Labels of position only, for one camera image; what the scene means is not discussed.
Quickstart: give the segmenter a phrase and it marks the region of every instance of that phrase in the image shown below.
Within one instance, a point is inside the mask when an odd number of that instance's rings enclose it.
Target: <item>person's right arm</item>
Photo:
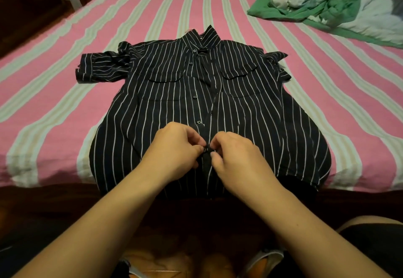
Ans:
[[[249,139],[219,132],[210,147],[216,150],[212,164],[224,186],[283,240],[307,277],[390,278],[285,189]]]

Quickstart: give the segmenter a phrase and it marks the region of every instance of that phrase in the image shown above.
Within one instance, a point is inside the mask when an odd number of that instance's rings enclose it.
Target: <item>knee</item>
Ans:
[[[346,229],[347,227],[358,224],[403,224],[403,223],[396,221],[395,219],[384,218],[382,216],[361,215],[345,222],[340,228],[337,229],[337,232],[340,232],[343,229]]]

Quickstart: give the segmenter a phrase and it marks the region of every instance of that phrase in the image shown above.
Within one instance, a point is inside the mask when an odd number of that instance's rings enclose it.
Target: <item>person's left arm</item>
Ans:
[[[160,129],[137,168],[14,278],[109,277],[154,198],[197,167],[205,144],[186,125]]]

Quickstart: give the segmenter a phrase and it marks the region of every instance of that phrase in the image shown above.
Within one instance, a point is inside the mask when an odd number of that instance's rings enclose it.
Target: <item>hand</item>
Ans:
[[[232,132],[218,132],[211,140],[212,165],[224,186],[247,202],[259,191],[280,185],[272,169],[252,141]]]
[[[203,153],[205,140],[191,127],[169,122],[155,134],[154,140],[146,151],[139,166],[161,175],[169,183],[181,178]]]

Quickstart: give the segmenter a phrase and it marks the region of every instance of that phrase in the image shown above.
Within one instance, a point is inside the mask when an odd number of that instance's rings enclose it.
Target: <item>bed sheet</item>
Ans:
[[[285,88],[332,152],[327,187],[403,189],[403,50],[247,16],[254,1],[94,0],[0,60],[0,186],[93,182],[89,147],[123,82],[77,84],[82,53],[212,24],[222,39],[289,55]]]

